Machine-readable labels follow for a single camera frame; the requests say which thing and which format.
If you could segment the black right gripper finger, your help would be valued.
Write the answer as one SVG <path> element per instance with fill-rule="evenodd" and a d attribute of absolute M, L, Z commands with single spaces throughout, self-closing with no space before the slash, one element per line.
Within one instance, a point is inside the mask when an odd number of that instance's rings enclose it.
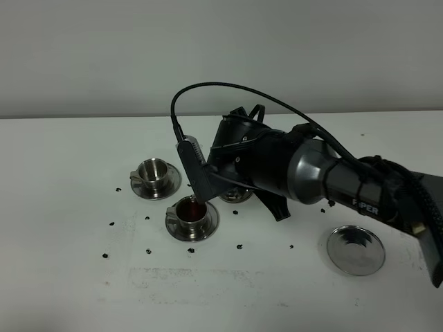
<path fill-rule="evenodd" d="M 272 213 L 276 221 L 281 221 L 290 217 L 286 197 L 264 190 L 255 190 L 255 195 L 270 213 Z"/>

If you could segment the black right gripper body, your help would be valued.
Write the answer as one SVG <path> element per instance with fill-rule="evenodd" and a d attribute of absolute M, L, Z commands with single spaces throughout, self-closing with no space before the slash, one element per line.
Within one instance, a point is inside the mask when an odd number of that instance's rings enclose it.
<path fill-rule="evenodd" d="M 234 187 L 289 196 L 287 169 L 294 153 L 285 132 L 263 123 L 264 107 L 223 116 L 205 163 L 183 164 L 195 197 L 206 202 Z"/>

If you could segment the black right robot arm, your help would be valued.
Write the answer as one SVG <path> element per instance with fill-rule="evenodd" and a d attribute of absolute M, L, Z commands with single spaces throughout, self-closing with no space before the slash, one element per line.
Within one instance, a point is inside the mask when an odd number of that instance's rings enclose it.
<path fill-rule="evenodd" d="M 432 284 L 442 284 L 441 177 L 379 156 L 351 160 L 314 125 L 284 132 L 264 124 L 263 113 L 257 106 L 224 116 L 208 157 L 174 123 L 177 151 L 198 202 L 243 187 L 279 221 L 290 215 L 288 200 L 344 205 L 417 238 Z"/>

